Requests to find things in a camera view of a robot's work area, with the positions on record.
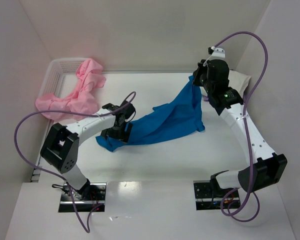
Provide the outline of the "blue t shirt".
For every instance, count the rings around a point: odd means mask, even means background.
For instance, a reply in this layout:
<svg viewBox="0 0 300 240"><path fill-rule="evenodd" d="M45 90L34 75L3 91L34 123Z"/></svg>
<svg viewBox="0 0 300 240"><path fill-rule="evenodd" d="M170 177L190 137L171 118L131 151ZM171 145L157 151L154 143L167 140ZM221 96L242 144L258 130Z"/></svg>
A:
<svg viewBox="0 0 300 240"><path fill-rule="evenodd" d="M187 84L170 103L152 108L153 112L132 121L127 143L112 137L96 137L99 146L110 152L123 146L150 145L185 137L194 132L203 132L202 93L188 77Z"/></svg>

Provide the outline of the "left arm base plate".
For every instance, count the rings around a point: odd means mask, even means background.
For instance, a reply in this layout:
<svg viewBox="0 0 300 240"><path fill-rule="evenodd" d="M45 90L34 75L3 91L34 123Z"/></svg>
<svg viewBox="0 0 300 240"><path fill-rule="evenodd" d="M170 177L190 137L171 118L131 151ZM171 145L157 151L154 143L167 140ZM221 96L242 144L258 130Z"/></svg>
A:
<svg viewBox="0 0 300 240"><path fill-rule="evenodd" d="M91 183L92 190L89 193L79 194L72 190L74 204L79 213L88 213L96 207L95 212L105 211L106 183ZM59 213L74 213L73 201L71 199L70 189L66 183L63 185L53 184L53 188L60 189Z"/></svg>

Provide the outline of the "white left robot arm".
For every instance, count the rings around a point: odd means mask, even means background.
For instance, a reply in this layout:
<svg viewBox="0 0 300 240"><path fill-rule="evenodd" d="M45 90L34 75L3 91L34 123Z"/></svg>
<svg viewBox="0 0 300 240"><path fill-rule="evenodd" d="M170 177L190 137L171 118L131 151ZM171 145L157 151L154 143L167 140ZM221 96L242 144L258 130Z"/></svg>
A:
<svg viewBox="0 0 300 240"><path fill-rule="evenodd" d="M55 123L48 132L40 156L58 170L76 194L86 200L95 188L77 165L80 145L97 133L102 140L127 143L133 126L127 120L135 113L135 107L125 100L120 106L111 103L102 106L95 117L68 125Z"/></svg>

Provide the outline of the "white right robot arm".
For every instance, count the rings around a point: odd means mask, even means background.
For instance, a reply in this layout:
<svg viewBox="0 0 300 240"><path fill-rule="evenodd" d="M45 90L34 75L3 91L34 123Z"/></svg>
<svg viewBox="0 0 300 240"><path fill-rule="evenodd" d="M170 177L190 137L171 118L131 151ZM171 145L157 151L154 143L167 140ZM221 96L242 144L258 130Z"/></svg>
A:
<svg viewBox="0 0 300 240"><path fill-rule="evenodd" d="M229 73L228 64L221 59L203 59L193 73L193 84L206 91L209 104L234 133L248 164L242 170L215 173L210 183L217 190L237 188L252 193L277 184L288 160L284 154L277 154L262 137L243 98L229 86Z"/></svg>

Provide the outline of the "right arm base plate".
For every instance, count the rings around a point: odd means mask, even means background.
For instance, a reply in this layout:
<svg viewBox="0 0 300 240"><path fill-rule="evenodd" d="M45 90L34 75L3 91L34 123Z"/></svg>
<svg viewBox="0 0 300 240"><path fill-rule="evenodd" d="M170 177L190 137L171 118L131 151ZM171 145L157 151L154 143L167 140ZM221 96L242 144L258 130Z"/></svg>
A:
<svg viewBox="0 0 300 240"><path fill-rule="evenodd" d="M222 198L231 188L213 190L209 181L194 181L194 197L197 211L220 210ZM223 209L238 209L241 206L239 192L230 194L223 203Z"/></svg>

